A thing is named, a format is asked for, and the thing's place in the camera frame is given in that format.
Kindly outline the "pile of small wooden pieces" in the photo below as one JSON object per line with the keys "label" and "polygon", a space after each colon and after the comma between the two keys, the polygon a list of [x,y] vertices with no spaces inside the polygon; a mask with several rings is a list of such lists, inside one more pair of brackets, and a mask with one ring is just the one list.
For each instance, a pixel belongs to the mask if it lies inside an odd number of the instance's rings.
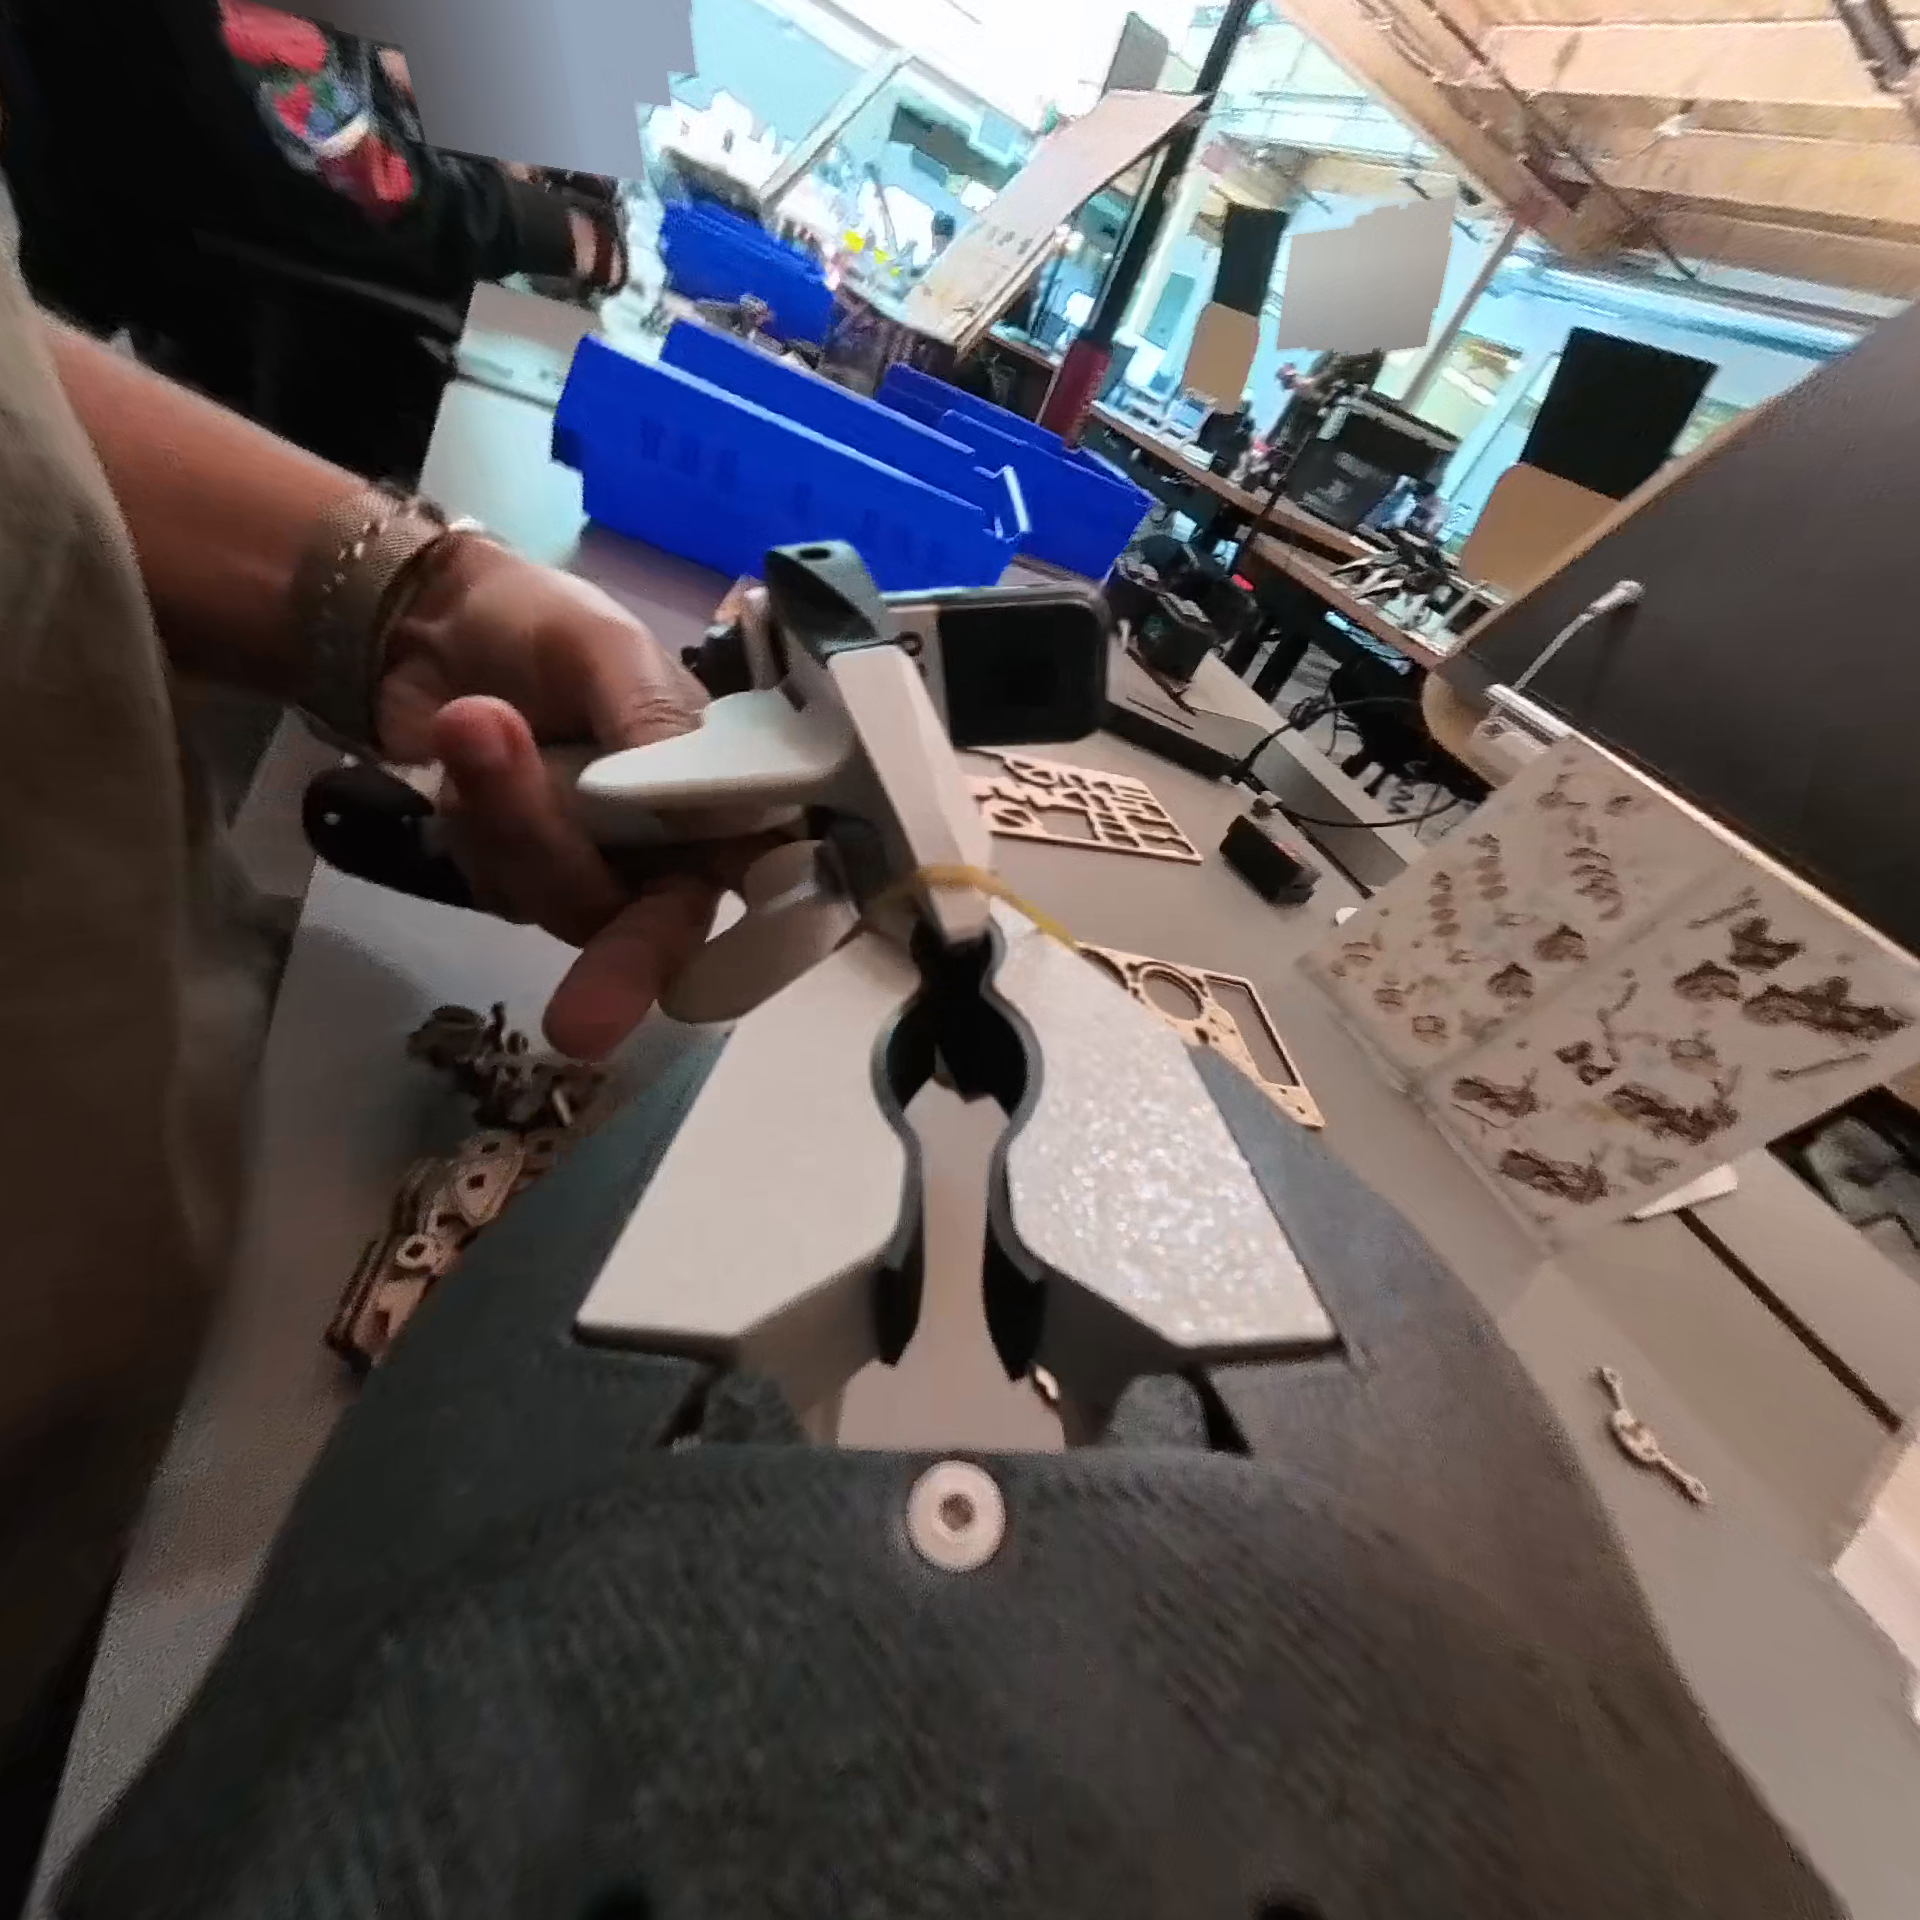
{"label": "pile of small wooden pieces", "polygon": [[327,1320],[325,1341],[368,1375],[467,1249],[605,1117],[611,1069],[539,1048],[503,1002],[446,1002],[406,1041],[408,1058],[467,1097],[471,1127],[408,1167]]}

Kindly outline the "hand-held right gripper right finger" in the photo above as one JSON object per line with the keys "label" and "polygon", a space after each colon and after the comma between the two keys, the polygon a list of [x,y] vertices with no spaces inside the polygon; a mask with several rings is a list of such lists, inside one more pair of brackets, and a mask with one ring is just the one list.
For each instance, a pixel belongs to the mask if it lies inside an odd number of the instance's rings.
{"label": "hand-held right gripper right finger", "polygon": [[1144,1378],[1341,1353],[1199,1053],[1032,921],[991,928],[982,1006],[1019,1088],[995,1091],[984,1310],[1003,1370],[1049,1381],[1064,1445]]}

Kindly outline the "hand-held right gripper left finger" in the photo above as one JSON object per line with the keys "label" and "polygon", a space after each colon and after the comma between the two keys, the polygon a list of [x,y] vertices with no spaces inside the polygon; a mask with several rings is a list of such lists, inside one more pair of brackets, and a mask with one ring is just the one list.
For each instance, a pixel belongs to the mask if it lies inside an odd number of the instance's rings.
{"label": "hand-held right gripper left finger", "polygon": [[917,991],[863,936],[736,1024],[583,1296],[583,1341],[758,1373],[854,1448],[963,1439],[963,1176],[879,1079]]}

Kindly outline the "person's left forearm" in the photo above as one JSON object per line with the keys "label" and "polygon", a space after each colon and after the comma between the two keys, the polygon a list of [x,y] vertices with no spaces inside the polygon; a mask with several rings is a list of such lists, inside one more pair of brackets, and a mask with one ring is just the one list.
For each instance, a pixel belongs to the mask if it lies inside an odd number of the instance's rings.
{"label": "person's left forearm", "polygon": [[376,744],[384,633],[403,578],[449,537],[446,517],[58,319],[38,325],[170,656]]}

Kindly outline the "small wooden link piece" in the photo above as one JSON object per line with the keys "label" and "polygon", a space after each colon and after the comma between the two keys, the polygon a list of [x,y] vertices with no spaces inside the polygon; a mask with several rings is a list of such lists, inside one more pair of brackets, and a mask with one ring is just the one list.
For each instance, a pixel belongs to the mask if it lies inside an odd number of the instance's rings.
{"label": "small wooden link piece", "polygon": [[1712,1505],[1711,1485],[1682,1467],[1664,1447],[1658,1430],[1633,1408],[1625,1383],[1614,1365],[1593,1367],[1593,1381],[1606,1397],[1606,1429],[1616,1450],[1647,1474],[1669,1483],[1697,1507]]}

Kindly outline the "grey desk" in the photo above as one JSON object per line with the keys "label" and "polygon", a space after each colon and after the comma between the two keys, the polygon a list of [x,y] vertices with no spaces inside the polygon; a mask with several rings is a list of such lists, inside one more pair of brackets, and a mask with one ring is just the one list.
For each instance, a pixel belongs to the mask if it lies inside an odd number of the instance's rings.
{"label": "grey desk", "polygon": [[1721,1749],[1563,1425],[1421,1234],[1208,1114],[1328,1358],[1153,1375],[1120,1439],[801,1439],[758,1375],[563,1327],[696,1091],[579,1145],[381,1370],[53,1914],[1845,1914]]}

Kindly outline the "grey gooseneck microphone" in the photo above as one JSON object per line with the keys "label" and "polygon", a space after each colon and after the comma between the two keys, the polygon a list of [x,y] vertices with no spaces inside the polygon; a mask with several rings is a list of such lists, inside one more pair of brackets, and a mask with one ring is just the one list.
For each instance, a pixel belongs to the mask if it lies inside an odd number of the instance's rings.
{"label": "grey gooseneck microphone", "polygon": [[1557,747],[1573,731],[1566,718],[1543,705],[1534,695],[1536,679],[1573,639],[1584,637],[1593,629],[1610,629],[1616,616],[1635,613],[1645,594],[1645,582],[1614,582],[1552,634],[1543,651],[1527,661],[1513,681],[1501,681],[1489,687],[1489,710],[1472,733],[1472,744],[1495,767],[1495,781],[1513,777],[1522,765],[1549,753],[1549,750]]}

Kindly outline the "person's beige shirt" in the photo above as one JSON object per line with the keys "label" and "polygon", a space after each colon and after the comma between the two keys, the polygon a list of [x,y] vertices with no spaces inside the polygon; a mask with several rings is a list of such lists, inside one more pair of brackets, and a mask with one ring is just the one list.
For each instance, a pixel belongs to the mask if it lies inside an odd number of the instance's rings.
{"label": "person's beige shirt", "polygon": [[3,240],[3,1721],[102,1614],[218,1310],[272,935]]}

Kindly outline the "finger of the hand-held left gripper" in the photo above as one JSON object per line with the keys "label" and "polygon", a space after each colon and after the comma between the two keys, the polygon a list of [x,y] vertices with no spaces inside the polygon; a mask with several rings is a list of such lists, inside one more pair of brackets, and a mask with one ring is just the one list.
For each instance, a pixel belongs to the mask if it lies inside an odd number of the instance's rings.
{"label": "finger of the hand-held left gripper", "polygon": [[746,870],[744,913],[718,929],[666,987],[666,1014],[681,1024],[733,1024],[803,982],[839,969],[905,1006],[898,907],[888,895],[901,873],[854,838],[801,838],[763,851]]}
{"label": "finger of the hand-held left gripper", "polygon": [[923,926],[946,950],[982,943],[993,837],[919,666],[883,639],[834,651],[826,677],[856,735],[861,815],[879,834],[871,912]]}

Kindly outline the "small black box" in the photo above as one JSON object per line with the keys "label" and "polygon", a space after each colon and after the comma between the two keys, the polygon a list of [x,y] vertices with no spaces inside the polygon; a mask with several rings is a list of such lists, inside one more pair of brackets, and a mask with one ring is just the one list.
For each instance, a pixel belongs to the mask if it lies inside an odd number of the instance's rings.
{"label": "small black box", "polygon": [[1250,893],[1266,905],[1307,905],[1319,888],[1322,870],[1283,832],[1278,814],[1243,810],[1231,819],[1219,840],[1219,857]]}

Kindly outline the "blue plastic bin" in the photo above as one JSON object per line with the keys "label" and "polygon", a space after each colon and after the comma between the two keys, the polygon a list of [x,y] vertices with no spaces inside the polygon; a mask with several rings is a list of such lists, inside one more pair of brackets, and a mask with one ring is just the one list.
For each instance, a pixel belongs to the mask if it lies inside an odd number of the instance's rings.
{"label": "blue plastic bin", "polygon": [[664,202],[659,241],[664,277],[691,301],[769,309],[769,329],[784,345],[829,347],[834,293],[826,264],[727,205],[702,198]]}
{"label": "blue plastic bin", "polygon": [[595,528],[730,578],[847,543],[886,591],[995,587],[1034,525],[1013,466],[706,327],[583,337],[552,453]]}
{"label": "blue plastic bin", "polygon": [[890,366],[875,395],[861,395],[803,363],[687,319],[666,333],[659,358],[953,495],[970,472],[1013,472],[1027,514],[1022,554],[1094,582],[1107,578],[1151,506],[1138,481],[1094,453],[909,363]]}

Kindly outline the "yellow rubber band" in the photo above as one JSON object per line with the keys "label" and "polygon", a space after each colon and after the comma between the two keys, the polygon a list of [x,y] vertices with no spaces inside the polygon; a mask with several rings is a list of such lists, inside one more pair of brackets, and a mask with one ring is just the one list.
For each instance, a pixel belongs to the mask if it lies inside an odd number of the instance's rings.
{"label": "yellow rubber band", "polygon": [[1066,922],[1019,895],[995,870],[963,861],[933,861],[903,878],[890,879],[861,907],[861,921],[875,933],[891,935],[895,921],[898,921],[901,913],[922,912],[935,895],[950,893],[986,895],[997,905],[1011,907],[1037,933],[1049,936],[1070,952],[1082,950],[1082,943],[1073,936]]}

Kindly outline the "person's left hand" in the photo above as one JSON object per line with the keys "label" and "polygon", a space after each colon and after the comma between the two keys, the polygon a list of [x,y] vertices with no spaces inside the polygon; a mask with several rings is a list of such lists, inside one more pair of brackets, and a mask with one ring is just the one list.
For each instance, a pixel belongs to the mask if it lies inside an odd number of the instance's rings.
{"label": "person's left hand", "polygon": [[614,595],[473,535],[432,557],[392,623],[382,757],[441,767],[445,843],[479,907],[577,950],[545,1010],[552,1048],[574,1059],[611,1055],[650,1017],[777,838],[606,861],[545,750],[646,747],[697,729],[705,707],[685,661]]}

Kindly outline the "wooden sheet with round hole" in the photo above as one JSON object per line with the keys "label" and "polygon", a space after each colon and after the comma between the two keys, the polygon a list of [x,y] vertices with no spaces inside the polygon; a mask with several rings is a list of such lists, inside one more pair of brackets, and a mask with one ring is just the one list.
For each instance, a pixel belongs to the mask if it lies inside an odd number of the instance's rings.
{"label": "wooden sheet with round hole", "polygon": [[1080,943],[1077,950],[1190,1048],[1214,1051],[1303,1128],[1327,1128],[1327,1114],[1254,977],[1104,943]]}

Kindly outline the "long wooden workbench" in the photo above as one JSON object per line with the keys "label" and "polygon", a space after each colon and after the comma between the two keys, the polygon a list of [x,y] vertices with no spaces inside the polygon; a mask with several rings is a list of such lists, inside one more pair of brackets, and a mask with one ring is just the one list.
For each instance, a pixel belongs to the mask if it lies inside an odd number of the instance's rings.
{"label": "long wooden workbench", "polygon": [[1363,595],[1361,587],[1391,559],[1391,546],[1351,535],[1278,494],[1256,494],[1208,467],[1199,453],[1158,427],[1098,402],[1086,442],[1131,472],[1166,519],[1190,519],[1209,552],[1229,552],[1231,570],[1272,602],[1286,629],[1311,639],[1351,633],[1375,648],[1438,666],[1477,625],[1505,610],[1489,582],[1445,579],[1445,605],[1417,594]]}

